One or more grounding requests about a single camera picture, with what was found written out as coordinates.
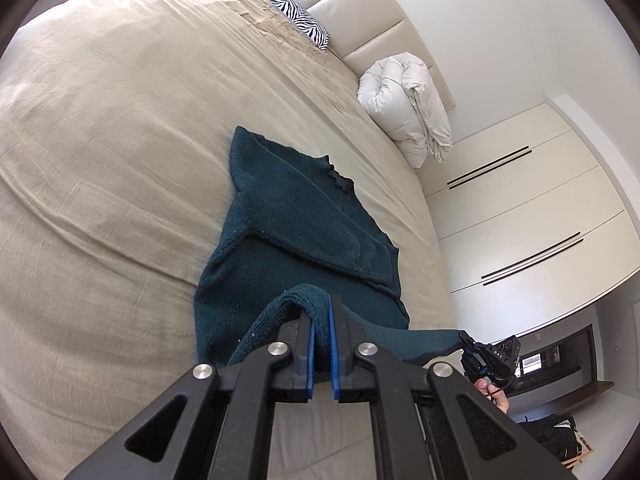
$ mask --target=white wardrobe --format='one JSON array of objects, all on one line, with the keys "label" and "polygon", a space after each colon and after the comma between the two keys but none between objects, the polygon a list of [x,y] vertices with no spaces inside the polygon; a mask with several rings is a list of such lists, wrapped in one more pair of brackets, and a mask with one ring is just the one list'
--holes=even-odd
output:
[{"label": "white wardrobe", "polygon": [[640,240],[604,170],[547,104],[457,142],[417,170],[458,326],[523,335],[640,268]]}]

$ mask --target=shelf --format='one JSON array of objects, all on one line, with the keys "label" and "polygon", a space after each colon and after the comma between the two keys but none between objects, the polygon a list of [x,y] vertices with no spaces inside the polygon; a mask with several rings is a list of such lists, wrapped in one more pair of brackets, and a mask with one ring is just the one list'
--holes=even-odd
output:
[{"label": "shelf", "polygon": [[[550,368],[546,368],[543,370],[539,370],[537,373],[546,373],[546,376],[544,378],[541,378],[538,380],[538,382],[536,383],[531,383],[528,384],[527,386],[523,386],[520,389],[511,389],[508,388],[506,391],[507,393],[507,397],[509,397],[510,399],[512,397],[517,397],[520,394],[525,394],[527,392],[532,392],[533,390],[537,389],[537,388],[542,388],[542,386],[547,386],[548,384],[551,383],[555,383],[556,381],[559,381],[560,379],[564,379],[565,377],[570,376],[571,374],[575,374],[576,372],[579,372],[580,370],[582,370],[582,367],[580,366],[573,366],[571,368],[563,368],[562,366],[552,366]],[[531,377],[529,377],[529,374],[525,374],[524,376],[518,378],[516,377],[516,380],[514,381],[514,383],[518,383],[519,381],[522,380],[530,380]]]},{"label": "shelf", "polygon": [[592,381],[591,383],[585,384],[581,388],[578,388],[577,390],[574,390],[562,397],[558,397],[550,402],[531,408],[526,412],[510,413],[509,416],[515,422],[524,422],[525,416],[529,421],[532,421],[545,418],[549,415],[562,415],[563,413],[574,410],[593,397],[606,392],[613,386],[613,384],[613,381]]}]

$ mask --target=dark green sweater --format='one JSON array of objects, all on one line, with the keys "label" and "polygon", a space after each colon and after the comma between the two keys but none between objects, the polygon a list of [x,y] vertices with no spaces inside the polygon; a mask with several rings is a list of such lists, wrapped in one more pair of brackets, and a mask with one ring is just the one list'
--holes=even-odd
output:
[{"label": "dark green sweater", "polygon": [[[460,348],[456,330],[406,330],[398,249],[328,156],[312,158],[238,126],[230,172],[236,196],[194,298],[200,362],[243,359],[300,308],[314,319],[322,360],[327,293],[340,294],[375,342],[412,362]],[[301,284],[314,286],[283,295]]]}]

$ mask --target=beige bedsheet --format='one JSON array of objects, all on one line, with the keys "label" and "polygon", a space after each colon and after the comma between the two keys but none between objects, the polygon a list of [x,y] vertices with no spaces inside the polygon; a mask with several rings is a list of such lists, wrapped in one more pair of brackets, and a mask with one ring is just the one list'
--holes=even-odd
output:
[{"label": "beige bedsheet", "polygon": [[[71,0],[0,60],[0,420],[41,480],[194,364],[192,295],[237,124],[355,181],[412,328],[452,309],[415,173],[356,81],[263,0]],[[373,478],[368,409],[280,406],[272,478]]]}]

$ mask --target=finger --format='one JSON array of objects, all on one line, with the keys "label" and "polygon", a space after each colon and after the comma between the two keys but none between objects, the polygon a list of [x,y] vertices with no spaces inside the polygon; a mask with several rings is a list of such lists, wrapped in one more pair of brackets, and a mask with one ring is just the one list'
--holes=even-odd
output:
[{"label": "finger", "polygon": [[495,401],[495,405],[498,409],[503,413],[507,413],[507,410],[509,409],[509,399],[504,393],[504,390],[501,390],[494,384],[489,384],[488,391],[492,399]]},{"label": "finger", "polygon": [[487,381],[486,379],[478,379],[474,383],[474,386],[476,387],[476,390],[478,390],[485,397],[489,396],[489,381]]}]

